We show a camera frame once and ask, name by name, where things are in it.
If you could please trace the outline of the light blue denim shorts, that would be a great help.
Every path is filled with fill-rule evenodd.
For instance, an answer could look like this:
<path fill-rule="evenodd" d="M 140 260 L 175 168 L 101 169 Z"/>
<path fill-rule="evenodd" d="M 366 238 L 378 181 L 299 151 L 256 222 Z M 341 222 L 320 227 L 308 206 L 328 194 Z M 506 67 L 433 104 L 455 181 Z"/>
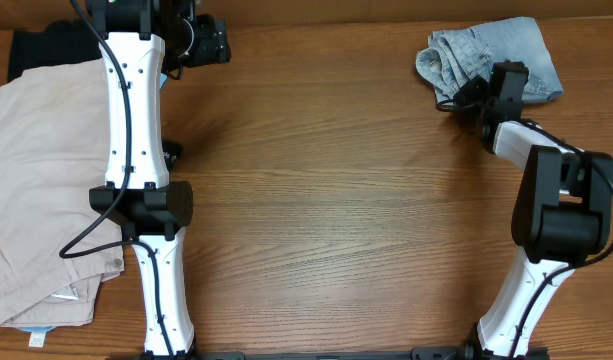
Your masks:
<path fill-rule="evenodd" d="M 564 90 L 537 21 L 515 17 L 459 30 L 438 30 L 416 55 L 415 69 L 438 101 L 453 98 L 469 80 L 489 80 L 497 62 L 521 61 L 529 70 L 522 101 L 546 103 Z"/>

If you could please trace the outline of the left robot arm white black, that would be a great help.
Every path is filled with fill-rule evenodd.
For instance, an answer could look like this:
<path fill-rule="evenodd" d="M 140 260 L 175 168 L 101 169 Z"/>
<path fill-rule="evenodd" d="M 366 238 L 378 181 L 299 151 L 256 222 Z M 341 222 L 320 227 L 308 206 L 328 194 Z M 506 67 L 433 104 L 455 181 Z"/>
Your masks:
<path fill-rule="evenodd" d="M 193 1 L 89 1 L 109 95 L 110 146 L 91 207 L 118 224 L 141 275 L 144 359 L 197 358 L 187 308 L 183 241 L 193 215 L 187 181 L 173 181 L 161 135 L 160 89 L 184 69 L 229 62 L 226 23 Z"/>

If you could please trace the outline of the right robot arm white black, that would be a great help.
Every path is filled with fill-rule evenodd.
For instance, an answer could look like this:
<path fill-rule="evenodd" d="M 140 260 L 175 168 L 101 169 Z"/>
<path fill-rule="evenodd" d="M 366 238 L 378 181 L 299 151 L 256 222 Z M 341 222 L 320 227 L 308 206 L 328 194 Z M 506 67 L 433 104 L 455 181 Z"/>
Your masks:
<path fill-rule="evenodd" d="M 575 270 L 613 251 L 613 158 L 584 151 L 522 118 L 528 72 L 497 64 L 456 98 L 479 117 L 487 150 L 523 172 L 511 221 L 517 253 L 493 305 L 455 359 L 545 359 L 530 337 L 555 292 Z"/>

